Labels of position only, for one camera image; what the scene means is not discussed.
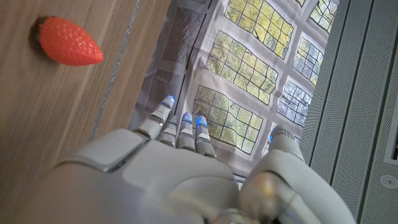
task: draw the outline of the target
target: white robotic hand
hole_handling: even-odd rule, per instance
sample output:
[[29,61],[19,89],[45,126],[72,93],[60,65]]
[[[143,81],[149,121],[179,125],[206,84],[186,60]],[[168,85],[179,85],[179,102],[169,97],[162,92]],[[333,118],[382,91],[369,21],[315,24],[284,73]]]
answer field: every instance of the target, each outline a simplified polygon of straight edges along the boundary
[[337,193],[277,126],[269,153],[242,191],[217,161],[206,119],[172,96],[133,132],[115,130],[63,158],[14,214],[13,223],[354,223]]
[[289,128],[278,125],[269,153],[247,177],[242,209],[262,223],[355,223],[341,197],[305,164]]

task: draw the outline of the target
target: strawberry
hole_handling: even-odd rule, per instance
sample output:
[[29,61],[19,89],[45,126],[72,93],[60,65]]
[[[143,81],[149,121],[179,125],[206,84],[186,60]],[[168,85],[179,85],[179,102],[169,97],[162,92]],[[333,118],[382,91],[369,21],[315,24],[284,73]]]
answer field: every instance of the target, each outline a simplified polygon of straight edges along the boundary
[[103,53],[80,26],[60,17],[43,17],[39,24],[39,42],[54,61],[83,66],[103,61]]

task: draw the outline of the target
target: gray wall panel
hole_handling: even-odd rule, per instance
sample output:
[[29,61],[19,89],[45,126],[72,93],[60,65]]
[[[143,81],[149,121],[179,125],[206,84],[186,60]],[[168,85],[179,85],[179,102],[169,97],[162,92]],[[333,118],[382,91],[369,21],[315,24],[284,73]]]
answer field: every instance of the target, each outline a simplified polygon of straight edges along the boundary
[[332,182],[355,217],[361,206],[375,135],[379,130],[396,41],[397,5],[398,1],[374,2]]
[[372,1],[351,0],[310,164],[311,168],[329,183],[361,59],[371,4]]
[[300,142],[300,149],[307,164],[310,163],[313,153],[313,147],[317,138],[318,127],[325,105],[325,99],[328,94],[329,83],[333,67],[336,60],[336,54],[340,46],[342,31],[345,25],[345,18],[350,0],[341,0],[331,32],[328,43],[325,49],[325,57],[323,58],[322,66],[320,68],[320,75],[318,77],[317,87],[315,88],[311,106],[308,111],[307,118],[304,124],[302,139]]
[[398,166],[384,163],[387,139],[392,123],[392,114],[398,94],[398,54],[396,53],[394,67],[387,92],[386,106],[377,138],[368,190],[362,211],[361,223],[398,223],[398,188],[389,189],[381,185],[381,176],[392,175],[398,178]]

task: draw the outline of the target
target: window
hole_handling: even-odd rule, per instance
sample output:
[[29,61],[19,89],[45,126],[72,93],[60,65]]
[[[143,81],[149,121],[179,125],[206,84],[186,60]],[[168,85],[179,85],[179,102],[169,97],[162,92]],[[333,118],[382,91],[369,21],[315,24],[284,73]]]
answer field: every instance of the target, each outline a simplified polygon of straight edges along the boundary
[[330,33],[330,28],[333,24],[333,19],[335,18],[336,9],[337,5],[331,0],[319,0],[310,17]]
[[269,104],[278,73],[222,31],[217,33],[206,68]]
[[294,58],[294,69],[316,85],[322,60],[323,53],[302,37]]
[[304,5],[304,3],[305,3],[305,0],[296,0],[298,3],[300,3],[300,5],[301,6],[303,6]]
[[262,124],[262,118],[232,102],[224,94],[199,86],[195,118],[207,119],[209,135],[217,140],[236,146],[250,154]]
[[284,95],[279,98],[278,113],[291,122],[304,126],[311,96],[291,81],[284,87]]
[[266,1],[230,0],[225,17],[285,59],[293,27]]

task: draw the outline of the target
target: wooden table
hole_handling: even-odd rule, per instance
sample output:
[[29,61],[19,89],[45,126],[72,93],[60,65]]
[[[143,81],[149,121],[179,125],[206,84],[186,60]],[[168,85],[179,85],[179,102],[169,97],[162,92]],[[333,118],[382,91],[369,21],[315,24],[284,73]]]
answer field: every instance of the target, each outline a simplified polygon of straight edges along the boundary
[[[127,127],[170,4],[136,1],[2,1],[0,223],[60,156],[90,137]],[[116,63],[134,9],[131,33]],[[69,67],[38,54],[28,36],[36,18],[45,15],[82,26],[101,47],[104,61]]]

